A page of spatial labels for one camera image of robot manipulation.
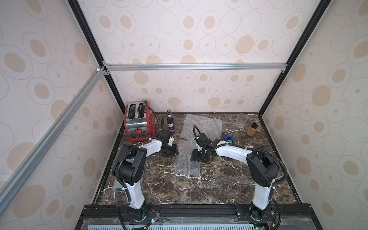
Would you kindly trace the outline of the blue tape dispenser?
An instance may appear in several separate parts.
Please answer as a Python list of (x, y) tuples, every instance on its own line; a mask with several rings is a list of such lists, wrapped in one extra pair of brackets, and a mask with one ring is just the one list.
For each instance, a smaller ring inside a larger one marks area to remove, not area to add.
[(225, 136), (224, 137), (224, 140), (226, 141), (226, 142), (228, 142), (228, 143), (232, 143), (232, 144), (234, 144), (235, 142), (234, 142), (234, 139), (233, 139), (233, 137), (232, 136)]

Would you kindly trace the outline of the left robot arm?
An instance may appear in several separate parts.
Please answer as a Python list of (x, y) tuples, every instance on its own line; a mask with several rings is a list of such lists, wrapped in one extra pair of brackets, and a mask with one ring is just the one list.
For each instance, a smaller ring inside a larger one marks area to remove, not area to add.
[(149, 138), (134, 145), (123, 145), (112, 168), (112, 175), (122, 185), (130, 208), (141, 209), (145, 204), (145, 197), (140, 184), (146, 158), (154, 153), (161, 153), (163, 156), (175, 156), (178, 150), (173, 141), (173, 133), (164, 129), (157, 137)]

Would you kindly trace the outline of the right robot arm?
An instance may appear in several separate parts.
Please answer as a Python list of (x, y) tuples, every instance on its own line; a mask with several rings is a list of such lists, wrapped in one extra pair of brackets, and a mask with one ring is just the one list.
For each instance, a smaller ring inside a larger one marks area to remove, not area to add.
[(244, 147), (224, 140), (212, 141), (204, 133), (195, 134), (197, 148), (191, 161), (211, 163), (215, 156), (228, 157), (246, 164), (255, 182), (252, 211), (264, 212), (273, 196), (276, 185), (283, 183), (288, 172), (280, 158), (260, 147)]

